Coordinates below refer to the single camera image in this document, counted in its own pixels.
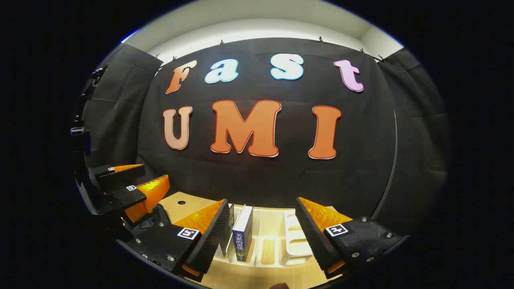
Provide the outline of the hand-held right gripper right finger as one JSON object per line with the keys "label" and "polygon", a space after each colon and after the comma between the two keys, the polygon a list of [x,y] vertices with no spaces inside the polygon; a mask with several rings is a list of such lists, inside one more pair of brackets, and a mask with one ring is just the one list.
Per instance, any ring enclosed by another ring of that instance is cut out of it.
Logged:
{"label": "hand-held right gripper right finger", "polygon": [[328,279],[364,270],[408,238],[366,216],[350,218],[302,197],[296,199],[295,213]]}

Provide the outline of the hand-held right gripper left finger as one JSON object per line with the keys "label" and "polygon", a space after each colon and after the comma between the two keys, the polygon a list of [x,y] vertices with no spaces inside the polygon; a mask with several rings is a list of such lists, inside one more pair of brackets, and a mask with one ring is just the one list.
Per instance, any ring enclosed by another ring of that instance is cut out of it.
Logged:
{"label": "hand-held right gripper left finger", "polygon": [[158,205],[151,227],[130,241],[118,243],[167,275],[201,281],[226,236],[230,218],[228,200],[213,203],[192,216],[188,224],[172,224],[165,209]]}

